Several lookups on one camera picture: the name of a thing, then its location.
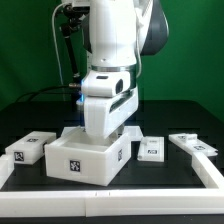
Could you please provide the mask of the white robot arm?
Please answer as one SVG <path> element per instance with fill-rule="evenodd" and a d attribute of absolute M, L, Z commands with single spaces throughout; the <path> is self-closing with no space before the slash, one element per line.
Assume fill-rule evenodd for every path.
<path fill-rule="evenodd" d="M 81 84 L 85 129 L 105 139 L 138 108 L 141 57 L 166 44 L 169 28 L 160 0 L 61 0 L 81 19 L 91 67 Z"/>

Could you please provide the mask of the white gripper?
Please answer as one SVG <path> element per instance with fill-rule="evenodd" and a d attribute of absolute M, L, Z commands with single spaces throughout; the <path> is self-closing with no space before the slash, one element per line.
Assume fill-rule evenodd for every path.
<path fill-rule="evenodd" d="M 86 97 L 84 101 L 85 129 L 93 138 L 107 138 L 138 108 L 138 88 L 113 98 Z"/>

